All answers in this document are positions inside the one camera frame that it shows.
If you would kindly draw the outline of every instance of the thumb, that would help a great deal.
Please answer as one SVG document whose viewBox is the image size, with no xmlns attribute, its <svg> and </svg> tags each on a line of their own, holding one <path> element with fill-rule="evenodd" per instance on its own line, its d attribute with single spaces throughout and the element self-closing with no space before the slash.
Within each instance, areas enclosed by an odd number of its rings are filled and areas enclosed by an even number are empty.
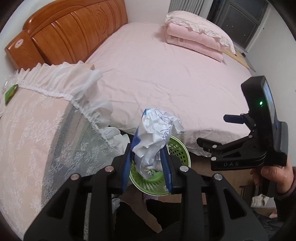
<svg viewBox="0 0 296 241">
<path fill-rule="evenodd" d="M 265 166 L 261 169 L 261 175 L 270 181 L 276 182 L 277 184 L 283 184 L 287 177 L 285 169 L 269 166 Z"/>
</svg>

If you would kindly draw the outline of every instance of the yellow cloth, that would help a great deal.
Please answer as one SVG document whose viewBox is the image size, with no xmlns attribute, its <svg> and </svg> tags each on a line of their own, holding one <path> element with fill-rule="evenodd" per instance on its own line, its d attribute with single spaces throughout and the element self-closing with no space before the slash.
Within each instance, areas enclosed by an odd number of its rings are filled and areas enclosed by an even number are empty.
<svg viewBox="0 0 296 241">
<path fill-rule="evenodd" d="M 237 62 L 239 62 L 243 66 L 245 66 L 247 69 L 250 69 L 250 67 L 248 66 L 248 64 L 247 64 L 246 60 L 244 59 L 244 57 L 242 56 L 242 54 L 237 50 L 237 48 L 234 47 L 234 49 L 235 49 L 235 54 L 231 53 L 230 50 L 225 50 L 225 51 L 223 51 L 223 53 L 232 57 L 234 60 L 236 60 Z"/>
</svg>

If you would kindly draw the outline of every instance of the floor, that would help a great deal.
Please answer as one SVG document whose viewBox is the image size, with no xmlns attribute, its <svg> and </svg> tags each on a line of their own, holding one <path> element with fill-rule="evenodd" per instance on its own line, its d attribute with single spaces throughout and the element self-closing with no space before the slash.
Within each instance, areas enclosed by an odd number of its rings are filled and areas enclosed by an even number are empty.
<svg viewBox="0 0 296 241">
<path fill-rule="evenodd" d="M 212 176 L 214 173 L 210 168 L 210 159 L 202 156 L 196 156 L 190 153 L 191 168 L 202 175 Z M 222 171 L 221 173 L 228 182 L 234 187 L 234 189 L 240 194 L 240 187 L 242 185 L 251 185 L 252 177 L 249 174 L 249 170 L 238 170 L 238 171 Z M 152 216 L 146 209 L 146 205 L 143 202 L 142 192 L 137 189 L 134 185 L 130 185 L 127 191 L 120 196 L 120 199 L 127 202 L 133 211 L 142 218 L 145 223 L 152 228 L 154 231 L 159 233 L 162 229 L 157 223 L 156 218 Z M 181 194 L 177 195 L 166 195 L 158 198 L 163 202 L 181 202 Z M 203 202 L 206 204 L 205 195 L 203 195 Z"/>
</svg>

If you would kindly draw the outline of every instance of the curtain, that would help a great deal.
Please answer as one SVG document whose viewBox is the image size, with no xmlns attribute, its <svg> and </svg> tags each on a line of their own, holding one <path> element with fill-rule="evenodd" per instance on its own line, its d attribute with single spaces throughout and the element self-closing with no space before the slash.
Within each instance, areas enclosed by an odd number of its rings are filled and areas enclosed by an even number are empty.
<svg viewBox="0 0 296 241">
<path fill-rule="evenodd" d="M 205 0 L 171 0 L 169 12 L 183 10 L 199 15 Z"/>
</svg>

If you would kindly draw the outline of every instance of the silver screw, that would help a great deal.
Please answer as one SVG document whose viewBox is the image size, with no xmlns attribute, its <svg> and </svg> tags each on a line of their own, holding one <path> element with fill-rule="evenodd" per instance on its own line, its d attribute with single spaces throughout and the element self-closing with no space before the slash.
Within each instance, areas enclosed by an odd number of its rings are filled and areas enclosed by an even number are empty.
<svg viewBox="0 0 296 241">
<path fill-rule="evenodd" d="M 114 167 L 112 167 L 112 166 L 106 166 L 105 167 L 106 172 L 112 172 L 113 170 L 114 170 Z"/>
<path fill-rule="evenodd" d="M 189 170 L 188 166 L 180 166 L 180 171 L 181 172 L 187 172 Z"/>
<path fill-rule="evenodd" d="M 214 178 L 215 178 L 216 180 L 218 180 L 218 181 L 221 181 L 221 180 L 223 179 L 223 176 L 222 176 L 221 174 L 219 174 L 219 173 L 216 173 L 216 174 L 214 175 Z"/>
<path fill-rule="evenodd" d="M 77 174 L 77 173 L 74 173 L 71 175 L 71 180 L 73 180 L 73 181 L 77 180 L 78 178 L 79 178 L 79 174 Z"/>
</svg>

